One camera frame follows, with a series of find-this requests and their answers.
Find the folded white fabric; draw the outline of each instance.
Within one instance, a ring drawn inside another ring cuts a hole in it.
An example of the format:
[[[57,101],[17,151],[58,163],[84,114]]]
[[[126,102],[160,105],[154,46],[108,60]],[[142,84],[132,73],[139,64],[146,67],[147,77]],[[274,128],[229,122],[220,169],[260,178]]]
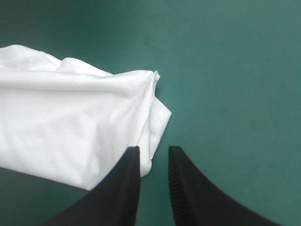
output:
[[[171,116],[155,98],[159,78],[0,48],[0,167],[90,190],[138,145],[146,175]]]

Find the white cloth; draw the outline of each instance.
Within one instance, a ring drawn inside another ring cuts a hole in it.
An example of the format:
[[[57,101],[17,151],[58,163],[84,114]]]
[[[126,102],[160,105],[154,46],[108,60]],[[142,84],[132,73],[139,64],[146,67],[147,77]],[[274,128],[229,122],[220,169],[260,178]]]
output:
[[[90,190],[138,145],[146,175],[171,116],[155,98],[159,78],[0,48],[0,167]]]

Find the green surface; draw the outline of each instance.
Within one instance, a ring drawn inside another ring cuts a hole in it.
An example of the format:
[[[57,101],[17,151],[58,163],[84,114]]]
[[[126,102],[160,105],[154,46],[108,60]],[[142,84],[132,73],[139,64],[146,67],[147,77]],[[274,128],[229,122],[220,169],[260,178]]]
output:
[[[158,70],[173,112],[142,178],[138,226],[172,226],[167,147],[231,197],[301,225],[301,2],[0,0],[0,46],[103,70]],[[38,223],[85,192],[0,173],[0,225]]]

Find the black object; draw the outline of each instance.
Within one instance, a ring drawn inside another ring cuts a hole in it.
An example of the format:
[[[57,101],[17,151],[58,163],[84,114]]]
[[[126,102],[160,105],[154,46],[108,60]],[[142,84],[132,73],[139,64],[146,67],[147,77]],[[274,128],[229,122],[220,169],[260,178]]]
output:
[[[139,192],[139,147],[129,147],[93,190],[40,226],[133,226]]]
[[[177,226],[277,226],[223,193],[180,147],[169,147],[168,168]]]

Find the black rubber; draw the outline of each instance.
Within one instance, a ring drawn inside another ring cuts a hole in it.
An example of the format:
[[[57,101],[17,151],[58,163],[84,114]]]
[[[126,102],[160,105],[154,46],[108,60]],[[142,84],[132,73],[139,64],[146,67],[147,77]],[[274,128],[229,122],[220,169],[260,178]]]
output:
[[[41,226],[133,226],[139,192],[139,147],[129,147],[93,190]]]
[[[177,226],[278,226],[212,184],[177,146],[169,147],[169,192]]]

